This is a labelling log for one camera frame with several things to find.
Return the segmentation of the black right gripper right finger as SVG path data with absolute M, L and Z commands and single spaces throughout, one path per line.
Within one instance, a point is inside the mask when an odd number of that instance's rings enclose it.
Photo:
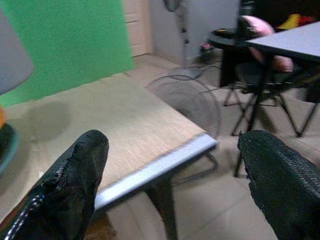
M 320 170 L 264 130 L 238 137 L 249 189 L 279 240 L 320 238 Z

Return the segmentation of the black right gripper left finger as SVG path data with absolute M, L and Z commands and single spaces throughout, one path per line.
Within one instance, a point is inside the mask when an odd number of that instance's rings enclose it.
M 83 133 L 0 224 L 2 240 L 82 240 L 95 211 L 109 140 Z

